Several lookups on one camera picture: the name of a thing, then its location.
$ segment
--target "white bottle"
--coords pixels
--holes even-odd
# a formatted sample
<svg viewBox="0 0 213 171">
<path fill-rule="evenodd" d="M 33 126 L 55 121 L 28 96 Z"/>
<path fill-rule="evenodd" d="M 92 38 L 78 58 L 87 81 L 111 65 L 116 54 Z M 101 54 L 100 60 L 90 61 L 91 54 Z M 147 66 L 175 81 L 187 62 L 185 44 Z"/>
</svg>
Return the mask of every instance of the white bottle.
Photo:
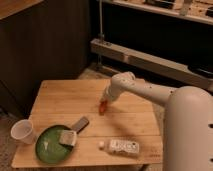
<svg viewBox="0 0 213 171">
<path fill-rule="evenodd" d="M 110 154 L 137 157 L 139 155 L 139 143 L 129 140 L 112 139 L 109 141 L 100 141 L 99 149 Z"/>
</svg>

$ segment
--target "shelf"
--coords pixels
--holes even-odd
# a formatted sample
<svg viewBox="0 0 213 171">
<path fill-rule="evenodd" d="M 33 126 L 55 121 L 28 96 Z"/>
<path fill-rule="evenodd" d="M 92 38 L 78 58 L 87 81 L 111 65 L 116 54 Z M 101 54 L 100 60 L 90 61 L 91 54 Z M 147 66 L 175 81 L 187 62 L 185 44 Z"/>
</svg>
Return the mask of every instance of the shelf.
<svg viewBox="0 0 213 171">
<path fill-rule="evenodd" d="M 103 0 L 105 3 L 213 25 L 213 17 L 206 16 L 207 10 L 213 7 L 213 0 L 174 0 L 175 2 L 173 3 L 168 1 L 169 0 Z M 156 7 L 155 2 L 161 3 L 161 6 L 164 7 Z"/>
<path fill-rule="evenodd" d="M 93 53 L 213 92 L 213 79 L 191 72 L 184 64 L 99 39 L 93 39 L 90 43 Z"/>
<path fill-rule="evenodd" d="M 42 1 L 43 0 L 0 0 L 0 20 Z"/>
</svg>

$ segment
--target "paper cup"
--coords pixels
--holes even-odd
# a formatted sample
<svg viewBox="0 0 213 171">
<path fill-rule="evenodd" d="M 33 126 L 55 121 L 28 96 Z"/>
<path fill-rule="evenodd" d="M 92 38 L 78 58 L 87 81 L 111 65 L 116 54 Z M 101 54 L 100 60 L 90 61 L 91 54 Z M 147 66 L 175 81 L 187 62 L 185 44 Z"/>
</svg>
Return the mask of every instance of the paper cup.
<svg viewBox="0 0 213 171">
<path fill-rule="evenodd" d="M 27 119 L 16 122 L 11 129 L 11 137 L 26 144 L 32 144 L 37 136 L 33 130 L 33 124 Z"/>
</svg>

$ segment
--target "green plate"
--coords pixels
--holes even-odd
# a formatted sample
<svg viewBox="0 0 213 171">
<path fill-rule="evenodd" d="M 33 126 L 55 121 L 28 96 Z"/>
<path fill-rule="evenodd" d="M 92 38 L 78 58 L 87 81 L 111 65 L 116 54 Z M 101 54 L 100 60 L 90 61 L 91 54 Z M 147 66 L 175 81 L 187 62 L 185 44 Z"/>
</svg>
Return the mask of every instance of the green plate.
<svg viewBox="0 0 213 171">
<path fill-rule="evenodd" d="M 62 130 L 70 130 L 64 125 L 47 128 L 38 138 L 35 152 L 38 159 L 47 164 L 57 164 L 66 159 L 72 151 L 72 146 L 59 144 Z"/>
</svg>

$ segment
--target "dark wall panel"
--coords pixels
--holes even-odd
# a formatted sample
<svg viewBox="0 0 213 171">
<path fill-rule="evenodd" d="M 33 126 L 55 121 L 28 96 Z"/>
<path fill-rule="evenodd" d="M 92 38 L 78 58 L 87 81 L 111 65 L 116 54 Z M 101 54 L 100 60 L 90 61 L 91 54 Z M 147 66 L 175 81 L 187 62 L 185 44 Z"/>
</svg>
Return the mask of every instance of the dark wall panel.
<svg viewBox="0 0 213 171">
<path fill-rule="evenodd" d="M 85 68 L 89 17 L 89 0 L 46 0 L 0 21 L 0 78 L 24 115 L 42 80 L 76 78 Z"/>
</svg>

